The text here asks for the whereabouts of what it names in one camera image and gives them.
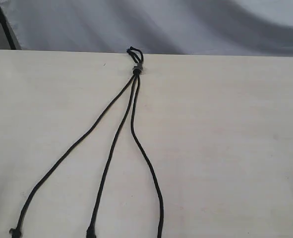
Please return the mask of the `grey backdrop cloth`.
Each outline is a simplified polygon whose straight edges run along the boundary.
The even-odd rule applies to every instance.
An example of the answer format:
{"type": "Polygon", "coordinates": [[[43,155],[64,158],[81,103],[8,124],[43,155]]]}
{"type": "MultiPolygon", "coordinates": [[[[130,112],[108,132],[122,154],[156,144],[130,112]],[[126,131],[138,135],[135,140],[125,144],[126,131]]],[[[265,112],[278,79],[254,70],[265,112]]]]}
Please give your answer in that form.
{"type": "Polygon", "coordinates": [[[293,0],[1,0],[24,50],[293,56],[293,0]]]}

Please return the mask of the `black stand pole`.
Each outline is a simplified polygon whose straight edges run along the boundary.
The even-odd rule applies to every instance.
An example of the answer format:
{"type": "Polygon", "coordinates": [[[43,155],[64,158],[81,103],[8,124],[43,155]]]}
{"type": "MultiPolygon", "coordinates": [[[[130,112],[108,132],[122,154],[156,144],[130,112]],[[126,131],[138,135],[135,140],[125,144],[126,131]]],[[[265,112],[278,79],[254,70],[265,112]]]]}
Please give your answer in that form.
{"type": "Polygon", "coordinates": [[[11,35],[11,32],[10,32],[10,29],[7,25],[7,20],[6,20],[6,17],[0,7],[0,24],[2,26],[2,29],[3,29],[3,32],[6,36],[6,39],[7,39],[7,42],[10,46],[10,49],[11,50],[17,50],[16,46],[15,46],[15,43],[14,43],[14,40],[13,40],[13,37],[11,35]]]}

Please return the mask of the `clear tape piece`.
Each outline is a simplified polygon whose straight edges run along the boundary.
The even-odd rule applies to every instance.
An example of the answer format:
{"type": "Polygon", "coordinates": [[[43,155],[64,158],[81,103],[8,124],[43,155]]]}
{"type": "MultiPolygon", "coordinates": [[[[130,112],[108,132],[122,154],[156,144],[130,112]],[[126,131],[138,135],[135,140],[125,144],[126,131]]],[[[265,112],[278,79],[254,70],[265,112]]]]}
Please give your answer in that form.
{"type": "Polygon", "coordinates": [[[143,73],[143,65],[142,64],[137,64],[133,67],[132,69],[133,75],[140,75],[143,73]]]}

